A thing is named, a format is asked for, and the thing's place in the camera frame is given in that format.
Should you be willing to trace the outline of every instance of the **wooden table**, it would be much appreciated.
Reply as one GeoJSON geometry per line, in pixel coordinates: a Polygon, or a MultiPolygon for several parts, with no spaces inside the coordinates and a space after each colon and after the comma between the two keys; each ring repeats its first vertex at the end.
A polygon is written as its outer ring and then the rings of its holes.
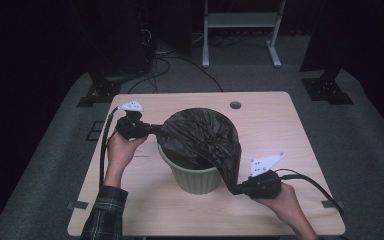
{"type": "MultiPolygon", "coordinates": [[[[283,152],[285,157],[274,170],[298,171],[330,193],[291,98],[285,92],[118,95],[110,111],[134,100],[144,106],[141,120],[147,123],[162,124],[172,114],[193,107],[213,109],[227,116],[236,126],[242,146],[239,183],[248,178],[252,158],[283,152]],[[232,109],[233,101],[239,102],[241,108],[232,109]]],[[[124,111],[116,112],[110,131],[124,115],[124,111]]],[[[101,139],[78,198],[88,206],[75,208],[68,226],[68,233],[73,236],[80,235],[98,193],[100,143],[101,139]]],[[[345,232],[338,211],[322,206],[326,198],[319,190],[304,180],[287,183],[295,187],[301,207],[318,234],[345,232]]],[[[272,211],[245,195],[233,196],[223,182],[205,195],[184,192],[159,155],[154,135],[136,151],[121,185],[129,192],[123,217],[126,236],[293,235],[272,211]]]]}

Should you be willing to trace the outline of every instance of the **black trash bag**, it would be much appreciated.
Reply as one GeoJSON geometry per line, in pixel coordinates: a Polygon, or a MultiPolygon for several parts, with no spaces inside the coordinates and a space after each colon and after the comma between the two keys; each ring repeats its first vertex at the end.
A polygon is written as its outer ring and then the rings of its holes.
{"type": "Polygon", "coordinates": [[[206,108],[177,112],[164,122],[157,142],[176,165],[215,166],[229,190],[237,185],[241,145],[235,126],[223,114],[206,108]]]}

